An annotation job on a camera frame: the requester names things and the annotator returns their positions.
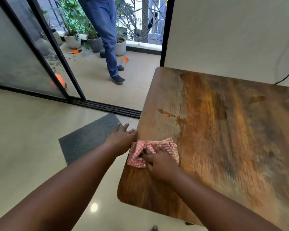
checkered cloth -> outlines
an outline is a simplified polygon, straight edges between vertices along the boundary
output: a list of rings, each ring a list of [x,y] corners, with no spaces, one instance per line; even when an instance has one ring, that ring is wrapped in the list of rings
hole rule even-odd
[[[163,146],[170,155],[176,160],[179,164],[179,154],[177,150],[177,145],[173,142],[172,138],[167,138],[162,141],[141,141],[138,140],[134,142],[131,146],[131,149],[128,153],[127,164],[137,168],[145,168],[145,160],[140,158],[142,150],[147,147],[152,153],[156,153],[152,147],[153,144],[157,144],[159,147]]]

cloth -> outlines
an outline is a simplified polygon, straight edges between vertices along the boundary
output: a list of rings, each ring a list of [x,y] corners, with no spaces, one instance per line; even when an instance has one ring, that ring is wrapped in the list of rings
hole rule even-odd
[[[172,157],[176,160],[177,164],[179,164],[179,154],[177,150],[177,145],[174,143],[172,138],[167,138],[162,141],[141,141],[138,140],[137,143],[134,143],[128,153],[127,164],[130,166],[134,166],[137,168],[145,168],[145,160],[140,158],[142,150],[147,147],[153,154],[156,152],[153,149],[153,144],[157,144],[158,146],[163,146],[167,152],[172,155]]]
[[[78,0],[78,2],[104,42],[105,58],[110,77],[117,76],[117,9],[114,0]]]

gray doormat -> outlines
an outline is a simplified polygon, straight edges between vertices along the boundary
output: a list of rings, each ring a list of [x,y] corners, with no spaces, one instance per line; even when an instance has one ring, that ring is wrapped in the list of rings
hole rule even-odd
[[[67,165],[104,143],[119,122],[115,114],[109,113],[60,138],[59,143]]]

person's left arm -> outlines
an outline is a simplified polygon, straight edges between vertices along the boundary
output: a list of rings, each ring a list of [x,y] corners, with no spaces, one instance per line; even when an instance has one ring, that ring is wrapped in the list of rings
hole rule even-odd
[[[65,167],[0,218],[2,230],[72,230],[116,157],[137,140],[137,131],[119,130],[105,143]]]

wooden table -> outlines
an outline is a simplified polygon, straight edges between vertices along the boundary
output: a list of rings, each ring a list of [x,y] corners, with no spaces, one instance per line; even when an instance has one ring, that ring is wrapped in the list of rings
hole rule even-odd
[[[172,137],[187,173],[289,230],[289,87],[159,67],[138,130]],[[118,198],[201,225],[145,169],[124,166]]]

